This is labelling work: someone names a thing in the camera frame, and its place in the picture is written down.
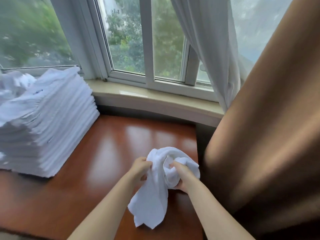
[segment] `stack of towels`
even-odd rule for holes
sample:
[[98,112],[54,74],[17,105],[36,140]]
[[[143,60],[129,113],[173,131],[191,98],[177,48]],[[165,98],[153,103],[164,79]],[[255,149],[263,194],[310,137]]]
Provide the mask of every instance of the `stack of towels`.
[[58,173],[99,116],[79,70],[49,69],[38,79],[2,75],[0,169],[47,178]]

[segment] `glossy tabletop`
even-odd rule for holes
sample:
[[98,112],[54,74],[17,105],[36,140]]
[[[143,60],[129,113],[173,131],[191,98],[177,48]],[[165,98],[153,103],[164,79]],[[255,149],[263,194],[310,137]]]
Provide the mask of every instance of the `glossy tabletop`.
[[[151,149],[172,146],[198,161],[196,129],[152,120],[101,115],[56,176],[43,179],[0,170],[0,228],[64,240]],[[126,209],[115,239],[202,239],[189,197],[169,190],[164,221],[136,228]]]

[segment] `person's right arm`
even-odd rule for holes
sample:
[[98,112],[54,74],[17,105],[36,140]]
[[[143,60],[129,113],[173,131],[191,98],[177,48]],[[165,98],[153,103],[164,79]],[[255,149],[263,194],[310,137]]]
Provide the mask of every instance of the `person's right arm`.
[[208,188],[197,179],[190,169],[174,161],[181,182],[177,189],[185,191],[200,219],[202,227],[209,240],[254,240],[248,233],[215,199]]

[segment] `forearm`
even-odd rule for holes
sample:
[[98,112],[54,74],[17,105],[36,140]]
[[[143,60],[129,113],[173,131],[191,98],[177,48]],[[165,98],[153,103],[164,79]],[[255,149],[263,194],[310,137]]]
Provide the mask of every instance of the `forearm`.
[[200,219],[207,238],[214,240],[254,239],[215,199],[197,178],[187,185],[188,195]]
[[68,240],[114,239],[134,189],[131,177],[124,175]]

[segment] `person's left arm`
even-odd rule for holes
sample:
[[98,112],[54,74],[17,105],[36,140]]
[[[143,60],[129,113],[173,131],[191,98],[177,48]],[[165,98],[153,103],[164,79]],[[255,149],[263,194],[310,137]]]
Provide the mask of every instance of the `person's left arm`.
[[145,157],[137,158],[131,169],[74,230],[67,240],[114,239],[134,187],[147,179],[152,166]]

